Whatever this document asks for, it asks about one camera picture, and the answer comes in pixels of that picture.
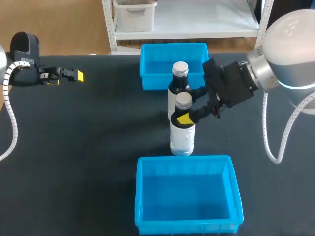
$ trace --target bottle cap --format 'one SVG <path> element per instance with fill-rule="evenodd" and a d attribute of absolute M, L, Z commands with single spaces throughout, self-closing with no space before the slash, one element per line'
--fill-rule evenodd
<path fill-rule="evenodd" d="M 187 92 L 180 92 L 176 96 L 176 107 L 181 110 L 186 110 L 192 107 L 192 96 Z"/>
<path fill-rule="evenodd" d="M 188 65 L 186 62 L 178 61 L 173 65 L 173 75 L 183 77 L 188 75 Z"/>

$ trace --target bottle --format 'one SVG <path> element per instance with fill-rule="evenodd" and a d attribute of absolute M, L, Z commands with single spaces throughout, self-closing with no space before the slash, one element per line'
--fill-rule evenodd
<path fill-rule="evenodd" d="M 175 156 L 190 156 L 194 148 L 196 125 L 189 118 L 192 96 L 181 92 L 176 96 L 171 117 L 171 151 Z"/>
<path fill-rule="evenodd" d="M 168 87 L 168 119 L 175 111 L 176 95 L 180 92 L 191 91 L 188 83 L 188 65 L 183 61 L 178 61 L 173 65 L 173 80 Z"/>

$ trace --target wooden floor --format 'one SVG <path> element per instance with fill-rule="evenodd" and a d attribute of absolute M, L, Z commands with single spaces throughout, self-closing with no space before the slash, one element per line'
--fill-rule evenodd
<path fill-rule="evenodd" d="M 108 54 L 110 51 L 101 0 L 1 1 L 0 44 L 5 50 L 9 50 L 12 36 L 19 31 L 38 37 L 42 55 Z M 123 41 L 118 44 L 140 48 L 143 43 L 162 41 Z M 247 52 L 253 48 L 255 39 L 189 41 L 207 42 L 209 52 Z"/>

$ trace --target blue storage box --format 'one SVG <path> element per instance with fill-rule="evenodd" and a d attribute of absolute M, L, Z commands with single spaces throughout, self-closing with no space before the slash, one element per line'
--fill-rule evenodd
<path fill-rule="evenodd" d="M 140 76 L 143 90 L 167 90 L 177 61 L 188 64 L 188 81 L 193 89 L 204 86 L 202 63 L 209 60 L 205 43 L 145 44 L 141 48 Z"/>
<path fill-rule="evenodd" d="M 231 158 L 140 158 L 134 220 L 141 235 L 235 233 L 244 217 Z"/>

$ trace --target black table surface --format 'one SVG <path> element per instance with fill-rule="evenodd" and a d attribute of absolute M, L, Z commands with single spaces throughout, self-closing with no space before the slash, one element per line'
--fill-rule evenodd
<path fill-rule="evenodd" d="M 244 54 L 214 55 L 217 63 Z M 0 162 L 1 236 L 136 236 L 136 163 L 168 156 L 167 93 L 142 91 L 137 56 L 43 57 L 47 66 L 76 67 L 84 83 L 14 87 L 19 128 L 14 152 Z M 230 155 L 241 193 L 240 236 L 315 234 L 314 117 L 302 114 L 283 162 L 271 163 L 262 138 L 262 91 L 208 117 L 196 128 L 194 155 Z M 268 131 L 278 154 L 293 111 L 281 88 L 270 92 Z M 205 103 L 201 99 L 195 106 Z M 0 113 L 0 149 L 12 138 Z"/>

